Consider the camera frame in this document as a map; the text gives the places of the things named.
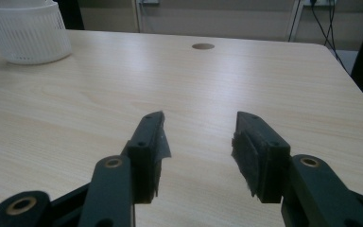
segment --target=light wood grain surface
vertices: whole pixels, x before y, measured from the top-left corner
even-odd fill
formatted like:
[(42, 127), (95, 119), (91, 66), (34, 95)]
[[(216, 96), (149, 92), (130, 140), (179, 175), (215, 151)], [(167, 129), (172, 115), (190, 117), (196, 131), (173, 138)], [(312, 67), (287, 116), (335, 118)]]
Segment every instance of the light wood grain surface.
[[(326, 161), (363, 194), (363, 95), (314, 44), (69, 31), (73, 54), (41, 65), (0, 56), (0, 202), (51, 200), (89, 182), (141, 117), (164, 111), (173, 157), (137, 226), (284, 226), (280, 204), (251, 197), (231, 152), (237, 111)], [(197, 50), (193, 44), (213, 44)]]

